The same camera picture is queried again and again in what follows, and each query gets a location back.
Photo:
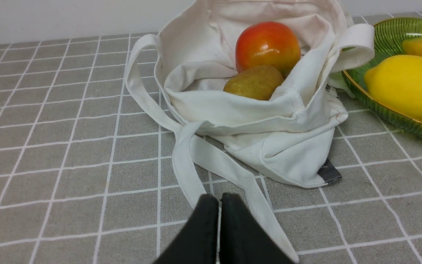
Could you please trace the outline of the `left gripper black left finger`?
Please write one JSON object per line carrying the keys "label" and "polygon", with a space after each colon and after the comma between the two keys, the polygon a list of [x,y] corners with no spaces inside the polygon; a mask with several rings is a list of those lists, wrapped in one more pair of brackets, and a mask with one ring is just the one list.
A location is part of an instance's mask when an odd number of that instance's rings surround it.
{"label": "left gripper black left finger", "polygon": [[154,263],[216,263],[218,209],[215,197],[201,195],[186,224]]}

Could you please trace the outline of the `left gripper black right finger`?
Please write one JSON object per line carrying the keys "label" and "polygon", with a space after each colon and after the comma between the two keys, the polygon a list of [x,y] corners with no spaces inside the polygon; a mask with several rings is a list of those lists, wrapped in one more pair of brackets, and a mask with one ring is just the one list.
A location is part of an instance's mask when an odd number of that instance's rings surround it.
{"label": "left gripper black right finger", "polygon": [[266,234],[239,196],[222,195],[221,264],[293,264]]}

